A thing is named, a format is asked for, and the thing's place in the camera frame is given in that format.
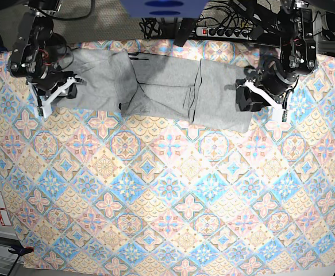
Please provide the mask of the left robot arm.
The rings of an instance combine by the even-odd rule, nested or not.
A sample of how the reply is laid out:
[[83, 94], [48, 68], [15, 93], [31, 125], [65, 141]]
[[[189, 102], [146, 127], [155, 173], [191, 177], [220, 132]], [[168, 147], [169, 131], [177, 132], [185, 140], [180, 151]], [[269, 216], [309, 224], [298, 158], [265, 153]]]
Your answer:
[[269, 107], [273, 120], [288, 122], [299, 77], [311, 74], [318, 65], [312, 11], [282, 3], [273, 13], [256, 1], [237, 1], [233, 9], [253, 24], [248, 37], [278, 38], [280, 48], [279, 57], [266, 57], [260, 68], [245, 67], [245, 78], [236, 81], [236, 106], [241, 112]]

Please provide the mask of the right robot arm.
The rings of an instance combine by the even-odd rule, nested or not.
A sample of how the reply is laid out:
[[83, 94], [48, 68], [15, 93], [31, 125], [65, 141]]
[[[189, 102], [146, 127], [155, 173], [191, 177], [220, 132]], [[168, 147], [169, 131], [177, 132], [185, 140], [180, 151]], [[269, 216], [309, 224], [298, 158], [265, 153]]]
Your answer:
[[68, 71], [65, 58], [73, 49], [65, 38], [53, 31], [55, 13], [61, 1], [25, 1], [29, 11], [18, 27], [16, 42], [7, 67], [14, 78], [25, 78], [34, 98], [36, 117], [48, 118], [58, 99], [74, 99], [83, 79]]

